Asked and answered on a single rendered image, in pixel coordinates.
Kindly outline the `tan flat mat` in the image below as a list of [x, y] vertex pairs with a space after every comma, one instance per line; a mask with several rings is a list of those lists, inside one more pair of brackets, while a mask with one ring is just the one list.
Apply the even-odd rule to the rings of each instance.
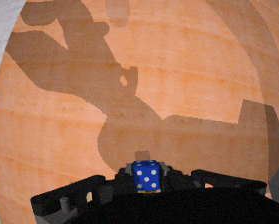
[[92, 200], [92, 193], [88, 193], [87, 194], [87, 202], [91, 201]]

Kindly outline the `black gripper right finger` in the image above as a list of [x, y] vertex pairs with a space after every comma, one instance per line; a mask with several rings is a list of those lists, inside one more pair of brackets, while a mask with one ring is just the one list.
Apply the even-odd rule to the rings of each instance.
[[[205, 183], [213, 187], [233, 187], [255, 191], [265, 196], [267, 184], [263, 181], [239, 178], [201, 169], [191, 171], [191, 176], [183, 175], [179, 170], [157, 162], [160, 172], [160, 191], [181, 191], [194, 188], [205, 188]], [[170, 170], [169, 170], [170, 169]], [[192, 181], [193, 180], [193, 181]], [[194, 184], [195, 183], [195, 184]]]

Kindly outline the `blue die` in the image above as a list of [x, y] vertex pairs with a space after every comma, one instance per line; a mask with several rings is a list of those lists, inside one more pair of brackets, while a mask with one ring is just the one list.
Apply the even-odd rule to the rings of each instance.
[[157, 161], [134, 161], [133, 179], [137, 187], [137, 191], [159, 190], [160, 172]]

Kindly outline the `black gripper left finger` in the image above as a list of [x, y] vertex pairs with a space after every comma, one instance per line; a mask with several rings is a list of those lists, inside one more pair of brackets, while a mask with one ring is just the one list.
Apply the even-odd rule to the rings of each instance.
[[[87, 202], [89, 192], [92, 200]], [[93, 175], [33, 196], [30, 201], [37, 224], [63, 224], [108, 201], [112, 200], [113, 207], [136, 199], [141, 199], [141, 195], [133, 179], [133, 163], [126, 163], [126, 168], [120, 168], [115, 179]]]

